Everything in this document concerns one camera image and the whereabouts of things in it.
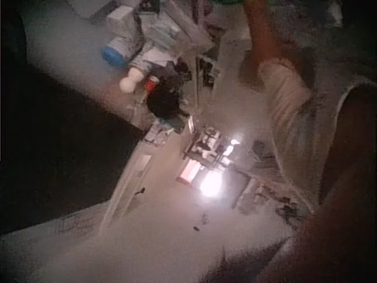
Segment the small black item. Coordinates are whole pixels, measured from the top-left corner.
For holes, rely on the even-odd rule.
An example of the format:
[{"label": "small black item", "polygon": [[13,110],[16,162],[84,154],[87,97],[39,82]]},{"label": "small black item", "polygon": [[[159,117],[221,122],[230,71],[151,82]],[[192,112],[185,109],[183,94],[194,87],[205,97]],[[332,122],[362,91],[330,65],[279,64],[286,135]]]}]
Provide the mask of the small black item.
[{"label": "small black item", "polygon": [[139,14],[160,13],[159,0],[142,0],[138,7]]}]

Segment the black object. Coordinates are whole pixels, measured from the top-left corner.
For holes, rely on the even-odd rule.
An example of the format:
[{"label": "black object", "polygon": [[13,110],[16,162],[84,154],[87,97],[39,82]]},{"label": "black object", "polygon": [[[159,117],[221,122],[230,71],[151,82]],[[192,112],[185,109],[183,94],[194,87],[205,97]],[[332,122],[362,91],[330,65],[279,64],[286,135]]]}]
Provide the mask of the black object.
[{"label": "black object", "polygon": [[206,143],[203,143],[202,141],[198,141],[198,142],[196,143],[196,146],[197,146],[197,147],[200,147],[201,149],[206,150],[206,151],[208,151],[208,152],[211,150],[211,148],[209,147],[209,145],[206,144]]},{"label": "black object", "polygon": [[139,193],[144,193],[145,192],[145,188],[142,188],[141,190],[139,190],[138,192],[135,192],[135,195],[134,196],[137,196]]}]

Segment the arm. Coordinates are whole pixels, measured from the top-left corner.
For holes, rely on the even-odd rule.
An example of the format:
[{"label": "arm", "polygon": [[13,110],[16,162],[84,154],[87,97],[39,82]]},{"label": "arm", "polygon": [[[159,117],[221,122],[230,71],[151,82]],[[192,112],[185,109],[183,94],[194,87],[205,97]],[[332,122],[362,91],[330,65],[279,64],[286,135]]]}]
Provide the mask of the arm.
[{"label": "arm", "polygon": [[282,52],[273,34],[265,1],[246,0],[244,11],[253,41],[252,66],[256,70],[263,61],[281,58]]}]

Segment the red object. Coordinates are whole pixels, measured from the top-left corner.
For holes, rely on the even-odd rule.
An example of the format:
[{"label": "red object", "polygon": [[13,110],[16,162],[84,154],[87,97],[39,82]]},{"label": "red object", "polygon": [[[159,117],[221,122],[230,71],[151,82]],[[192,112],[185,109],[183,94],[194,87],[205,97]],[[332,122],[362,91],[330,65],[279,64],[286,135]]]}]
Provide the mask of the red object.
[{"label": "red object", "polygon": [[149,79],[147,80],[147,82],[145,83],[145,90],[147,90],[150,93],[156,88],[159,82],[160,80],[157,77],[151,75]]}]

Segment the bright light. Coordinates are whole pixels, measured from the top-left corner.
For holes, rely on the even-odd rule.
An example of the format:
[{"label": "bright light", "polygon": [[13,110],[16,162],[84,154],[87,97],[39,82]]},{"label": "bright light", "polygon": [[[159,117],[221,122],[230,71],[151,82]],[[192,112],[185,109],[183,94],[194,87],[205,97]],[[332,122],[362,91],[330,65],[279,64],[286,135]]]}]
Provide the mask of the bright light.
[{"label": "bright light", "polygon": [[230,153],[232,153],[234,149],[234,146],[228,146],[226,151],[223,153],[223,156],[228,156]]},{"label": "bright light", "polygon": [[235,139],[231,140],[230,143],[231,143],[232,145],[240,144],[240,142],[239,142],[238,140],[235,140]]},{"label": "bright light", "polygon": [[217,196],[221,189],[223,177],[220,172],[209,171],[200,185],[200,190],[204,196]]}]

